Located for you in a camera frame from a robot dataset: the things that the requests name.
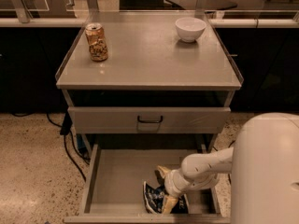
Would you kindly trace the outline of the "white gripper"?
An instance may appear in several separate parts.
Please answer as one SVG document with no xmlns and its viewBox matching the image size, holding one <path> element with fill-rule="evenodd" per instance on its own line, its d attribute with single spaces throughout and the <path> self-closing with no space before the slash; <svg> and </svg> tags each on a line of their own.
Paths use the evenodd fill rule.
<svg viewBox="0 0 299 224">
<path fill-rule="evenodd" d="M 191 186 L 180 169 L 170 170 L 167 167 L 158 165 L 157 170 L 162 179 L 164 186 L 169 195 L 165 195 L 163 199 L 162 214 L 168 215 L 178 203 L 178 197 L 183 195 Z"/>
</svg>

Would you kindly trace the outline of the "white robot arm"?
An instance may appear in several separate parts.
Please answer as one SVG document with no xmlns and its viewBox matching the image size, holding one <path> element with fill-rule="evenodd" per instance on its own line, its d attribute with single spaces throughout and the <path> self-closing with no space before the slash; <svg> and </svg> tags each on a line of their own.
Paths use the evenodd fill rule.
<svg viewBox="0 0 299 224">
<path fill-rule="evenodd" d="M 191 154 L 180 167 L 160 166 L 168 214 L 190 190 L 231 175 L 231 224 L 299 224 L 299 116 L 266 113 L 248 120 L 232 147 Z"/>
</svg>

